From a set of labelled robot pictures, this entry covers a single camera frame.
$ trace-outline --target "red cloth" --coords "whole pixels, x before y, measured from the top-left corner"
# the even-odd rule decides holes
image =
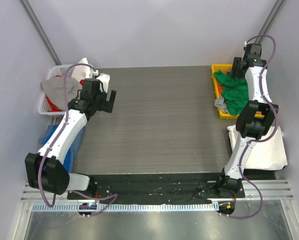
[[[83,85],[83,82],[84,82],[84,79],[82,79],[81,81],[79,81],[79,83],[80,83],[81,85]],[[58,109],[57,106],[55,106],[55,105],[51,102],[51,100],[49,99],[48,96],[46,96],[46,100],[47,100],[48,104],[49,104],[50,107],[51,107],[51,110],[49,110],[48,112],[62,112],[62,110]]]

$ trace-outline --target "wall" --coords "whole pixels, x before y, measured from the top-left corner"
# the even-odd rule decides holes
[[[53,61],[17,0],[0,1],[0,240],[10,239],[26,182],[24,159],[50,119],[37,112]]]
[[[275,0],[30,0],[63,64],[99,68],[232,63]]]
[[[278,174],[288,180],[299,207],[299,0],[286,1],[268,34],[277,42],[268,68],[268,91],[279,105],[288,159],[287,168]],[[269,40],[262,44],[267,58],[272,46]]]

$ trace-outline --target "yellow plastic bin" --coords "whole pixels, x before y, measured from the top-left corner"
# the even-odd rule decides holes
[[[219,94],[219,90],[218,90],[218,82],[217,82],[217,79],[216,77],[214,76],[214,73],[219,71],[219,70],[222,70],[222,71],[225,71],[225,70],[231,70],[232,69],[232,64],[213,64],[211,66],[211,79],[213,81],[213,86],[214,86],[214,93],[215,93],[215,97],[218,99],[220,97],[220,94]],[[239,115],[231,115],[229,113],[224,113],[221,109],[217,109],[218,111],[218,116],[220,119],[237,119],[239,117]],[[258,118],[263,118],[264,116],[260,113],[257,113],[255,115],[256,117]]]

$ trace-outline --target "metal beam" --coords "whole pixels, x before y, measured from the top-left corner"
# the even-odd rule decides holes
[[[28,0],[19,0],[20,4],[23,6],[27,16],[29,17],[31,23],[33,24],[33,26],[35,27],[40,39],[43,41],[47,51],[49,52],[50,56],[52,57],[52,59],[54,60],[56,65],[62,65],[58,55],[56,54],[48,36],[46,35],[44,29],[42,28],[40,21],[38,20],[38,18],[36,17],[30,3],[28,2]]]
[[[270,10],[263,26],[261,27],[258,35],[264,35],[267,34],[275,20],[275,18],[277,17],[277,15],[279,14],[280,10],[282,9],[284,3],[286,2],[286,0],[276,0],[274,6],[272,7],[272,9]],[[258,37],[255,41],[256,44],[260,44],[263,41],[263,36]]]

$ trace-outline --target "white plastic laundry basket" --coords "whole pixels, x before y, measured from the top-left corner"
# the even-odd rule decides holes
[[[66,70],[71,66],[72,64],[66,64],[66,65],[59,65],[59,66],[54,66],[48,73],[46,79],[52,79],[55,76],[63,76]],[[70,77],[74,71],[75,67],[72,67],[71,70],[68,71],[67,77]],[[93,71],[90,71],[90,78],[93,76]],[[38,113],[42,115],[50,115],[50,116],[63,116],[65,114],[64,111],[50,111],[52,110],[52,107],[49,105],[49,102],[46,99],[46,94],[45,92],[42,93],[39,104],[38,104]]]

